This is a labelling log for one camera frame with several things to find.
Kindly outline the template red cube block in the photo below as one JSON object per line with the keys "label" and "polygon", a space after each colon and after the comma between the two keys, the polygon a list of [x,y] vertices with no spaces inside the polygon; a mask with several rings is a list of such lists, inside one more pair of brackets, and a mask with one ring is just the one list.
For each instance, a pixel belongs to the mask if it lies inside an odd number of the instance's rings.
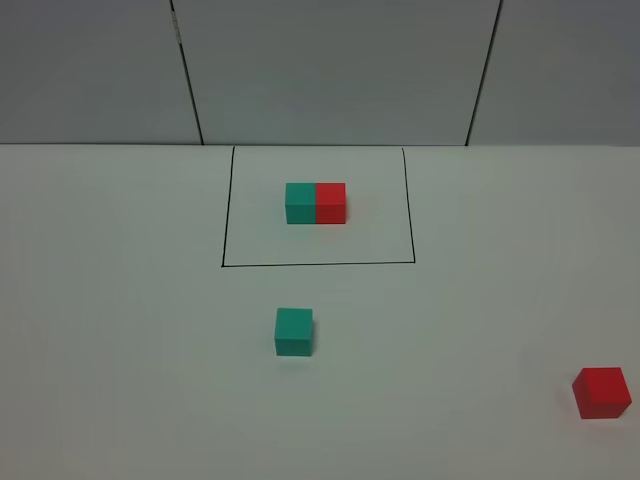
{"label": "template red cube block", "polygon": [[345,224],[347,195],[345,183],[317,183],[315,185],[316,223]]}

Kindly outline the template green cube block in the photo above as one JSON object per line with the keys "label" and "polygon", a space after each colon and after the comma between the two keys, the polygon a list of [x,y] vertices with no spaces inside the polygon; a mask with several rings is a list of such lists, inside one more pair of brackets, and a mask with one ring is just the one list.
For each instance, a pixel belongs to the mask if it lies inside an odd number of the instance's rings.
{"label": "template green cube block", "polygon": [[315,224],[316,184],[287,183],[285,213],[288,224]]}

